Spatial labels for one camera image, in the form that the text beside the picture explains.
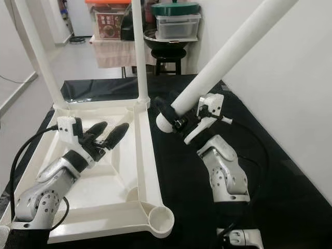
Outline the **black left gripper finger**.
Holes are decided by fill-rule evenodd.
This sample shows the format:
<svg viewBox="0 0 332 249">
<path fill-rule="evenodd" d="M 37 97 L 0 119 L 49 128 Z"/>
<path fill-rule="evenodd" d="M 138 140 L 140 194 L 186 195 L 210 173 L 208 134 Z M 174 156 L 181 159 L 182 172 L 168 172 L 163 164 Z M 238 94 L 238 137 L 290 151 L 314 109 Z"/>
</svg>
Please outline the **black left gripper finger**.
<svg viewBox="0 0 332 249">
<path fill-rule="evenodd" d="M 124 138 L 129 127 L 130 124 L 126 122 L 115 126 L 113 130 L 110 131 L 106 140 L 104 140 L 103 147 L 108 150 L 114 149 L 114 147 L 116 147 L 116 145 L 118 145 L 118 143 Z"/>
<path fill-rule="evenodd" d="M 106 130 L 107 122 L 102 121 L 94 124 L 88 130 L 83 133 L 83 142 L 84 143 L 93 143 L 97 138 L 104 133 Z"/>
</svg>

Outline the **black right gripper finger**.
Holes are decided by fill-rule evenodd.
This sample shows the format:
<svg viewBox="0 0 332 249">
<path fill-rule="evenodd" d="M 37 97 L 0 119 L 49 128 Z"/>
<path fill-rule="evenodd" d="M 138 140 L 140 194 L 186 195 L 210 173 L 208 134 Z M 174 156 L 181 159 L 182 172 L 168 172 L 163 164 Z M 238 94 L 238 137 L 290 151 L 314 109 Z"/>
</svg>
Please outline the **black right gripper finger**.
<svg viewBox="0 0 332 249">
<path fill-rule="evenodd" d="M 156 118 L 159 130 L 183 130 L 187 125 L 186 119 L 178 116 L 171 103 L 165 99 L 156 97 L 154 99 L 154 106 L 159 111 L 159 116 Z"/>
</svg>

